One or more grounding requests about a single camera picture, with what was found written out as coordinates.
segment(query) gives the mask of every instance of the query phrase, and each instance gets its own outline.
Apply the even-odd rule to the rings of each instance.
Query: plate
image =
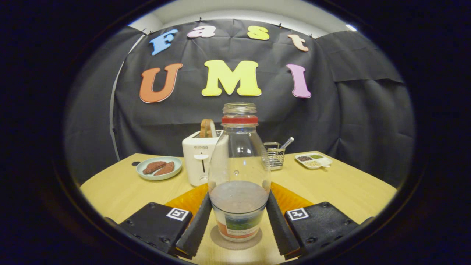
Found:
[[[321,158],[312,158],[310,156],[320,156]],[[309,157],[310,160],[302,161],[303,159],[299,159],[300,157]],[[330,158],[327,158],[324,155],[319,154],[319,153],[300,154],[300,155],[296,155],[294,158],[296,159],[296,161],[298,161],[303,166],[309,169],[316,169],[320,167],[330,167],[330,164],[332,164],[332,160]],[[318,166],[310,165],[313,162],[317,162],[319,165]]]
[[[175,168],[173,169],[172,172],[159,175],[159,176],[154,176],[156,171],[152,172],[151,174],[142,173],[142,171],[145,168],[147,168],[148,164],[152,162],[157,162],[157,161],[163,161],[167,163],[173,162],[175,164]],[[180,172],[180,170],[181,170],[181,160],[177,157],[154,157],[154,158],[150,158],[148,160],[142,161],[136,167],[136,171],[138,172],[138,174],[147,180],[165,180],[165,179],[175,176],[176,174],[178,174],[178,172]]]

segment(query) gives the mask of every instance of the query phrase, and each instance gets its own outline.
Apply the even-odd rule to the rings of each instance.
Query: screw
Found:
[[[170,244],[170,240],[168,240],[168,239],[165,238],[165,237],[161,237],[161,238],[160,238],[160,241],[164,242],[165,244]]]
[[[312,243],[315,243],[316,241],[317,241],[317,238],[311,237],[310,239],[306,240],[306,243],[312,244]]]

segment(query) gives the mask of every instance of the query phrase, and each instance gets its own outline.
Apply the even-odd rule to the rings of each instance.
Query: bread slice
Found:
[[[200,138],[216,137],[216,128],[211,119],[203,119],[201,122]]]

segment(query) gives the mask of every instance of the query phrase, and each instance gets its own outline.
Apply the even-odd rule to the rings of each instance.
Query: wire basket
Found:
[[[270,161],[270,170],[278,170],[283,167],[284,162],[284,148],[280,148],[281,144],[278,142],[265,142],[263,143],[268,151],[268,160]]]

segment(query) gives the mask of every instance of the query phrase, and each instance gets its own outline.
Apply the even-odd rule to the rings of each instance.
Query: blue letter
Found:
[[[166,41],[171,42],[173,40],[173,35],[178,32],[178,29],[172,29],[171,31],[164,33],[157,38],[150,41],[154,45],[154,51],[152,55],[156,55],[157,53],[165,50],[166,48],[170,47],[170,43],[166,43]]]

